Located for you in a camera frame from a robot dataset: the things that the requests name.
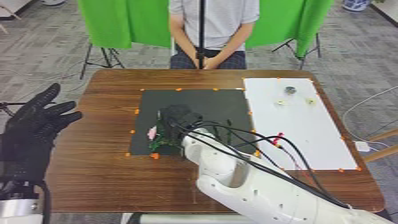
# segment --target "white board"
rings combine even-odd
[[[292,95],[285,91],[290,86],[297,89],[297,93]],[[317,94],[313,81],[301,78],[249,78],[246,79],[246,97],[257,132],[265,136],[285,134],[315,170],[354,170],[358,168],[356,160]],[[301,168],[306,169],[294,148],[283,140],[280,140],[280,144],[294,155]],[[285,169],[296,170],[296,163],[281,149],[265,141],[258,146],[278,165]]]

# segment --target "wooden table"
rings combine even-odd
[[[305,71],[102,70],[81,101],[84,120],[59,138],[49,170],[54,212],[226,212],[196,188],[198,166],[177,157],[129,156],[141,89],[242,88],[244,77],[312,78]],[[321,182],[356,208],[379,212],[385,197],[333,109],[361,171],[317,171]]]

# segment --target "gray pants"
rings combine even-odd
[[[171,69],[196,69],[196,64],[191,60],[180,47],[177,47],[178,54],[171,57]],[[221,51],[205,49],[205,56],[214,58]],[[221,63],[217,69],[248,69],[246,52],[237,51],[226,61]]]

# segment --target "black glove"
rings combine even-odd
[[[0,161],[4,161],[4,181],[43,181],[50,163],[54,140],[68,125],[82,118],[82,113],[63,115],[77,103],[68,102],[45,109],[61,92],[54,84],[24,105],[6,124],[0,135]]]

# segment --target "black mat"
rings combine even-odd
[[[136,120],[136,134],[132,139],[132,154],[150,155],[150,139],[148,131],[157,124],[159,110],[171,105],[186,104],[193,112],[203,115],[207,121],[217,121],[228,126],[232,120],[232,127],[244,130],[253,130],[249,106],[242,90],[146,90],[143,93],[141,113]],[[241,133],[242,137],[253,141],[251,134]],[[219,136],[223,142],[228,143],[228,131],[219,128]],[[242,141],[232,137],[232,145],[241,144]],[[255,153],[255,148],[246,146],[241,148],[242,152]]]

